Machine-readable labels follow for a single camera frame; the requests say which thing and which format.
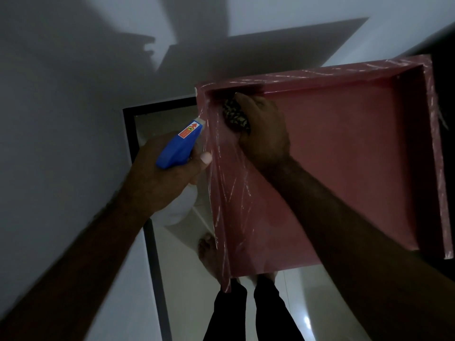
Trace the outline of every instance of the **leg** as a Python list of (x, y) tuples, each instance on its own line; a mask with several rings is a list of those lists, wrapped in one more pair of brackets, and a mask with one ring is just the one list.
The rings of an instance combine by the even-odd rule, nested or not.
[[(199, 259), (219, 282), (219, 270), (215, 239), (206, 235), (199, 241)], [(247, 304), (247, 290), (236, 279), (231, 279), (231, 292), (218, 292), (213, 308), (213, 315), (208, 324), (204, 341), (213, 340), (240, 340), (245, 341), (245, 310)]]
[(258, 283), (254, 290), (258, 340), (304, 341), (275, 287), (275, 276), (273, 274), (258, 275)]

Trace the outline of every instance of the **sticker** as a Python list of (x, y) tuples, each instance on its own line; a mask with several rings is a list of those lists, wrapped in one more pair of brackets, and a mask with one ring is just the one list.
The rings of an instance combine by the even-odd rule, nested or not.
[(193, 122), (189, 126), (187, 126), (184, 130), (180, 131), (178, 136), (181, 137), (182, 139), (184, 139), (185, 137), (190, 135), (190, 133), (199, 126), (200, 126), (199, 123)]

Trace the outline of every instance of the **black pants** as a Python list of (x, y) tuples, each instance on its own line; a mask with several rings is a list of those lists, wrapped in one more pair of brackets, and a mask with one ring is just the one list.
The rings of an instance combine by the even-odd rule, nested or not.
[[(256, 332), (259, 341), (304, 341), (286, 305), (280, 298), (275, 284), (259, 276), (254, 290), (256, 301)], [(235, 279), (231, 280), (231, 292), (220, 291), (205, 333), (204, 341), (245, 340), (245, 309), (247, 290)]]

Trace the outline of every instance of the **foot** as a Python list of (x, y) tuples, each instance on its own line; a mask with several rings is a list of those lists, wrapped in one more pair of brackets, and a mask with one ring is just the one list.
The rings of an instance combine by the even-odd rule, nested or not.
[(199, 240), (197, 244), (197, 254), (205, 269), (219, 282), (221, 285), (221, 268), (218, 262), (217, 245), (215, 238), (207, 233)]
[(278, 272), (277, 272), (277, 271), (274, 271), (274, 272), (272, 272), (272, 273), (264, 273), (264, 274), (258, 274), (258, 275), (251, 275), (249, 278), (251, 279), (251, 281), (253, 281), (254, 286), (256, 286), (256, 285), (258, 284), (258, 278), (259, 278), (259, 276), (266, 277), (267, 279), (272, 280), (272, 282), (275, 283), (275, 278), (276, 278), (277, 274), (278, 274)]

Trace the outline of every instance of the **black and gold scrubbing pad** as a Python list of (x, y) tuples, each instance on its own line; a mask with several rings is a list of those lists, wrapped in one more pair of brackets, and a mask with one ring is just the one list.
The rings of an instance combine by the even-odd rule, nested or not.
[(223, 116), (228, 127), (233, 131), (250, 132), (250, 123), (247, 115), (242, 111), (239, 103), (235, 99), (227, 99), (223, 104)]

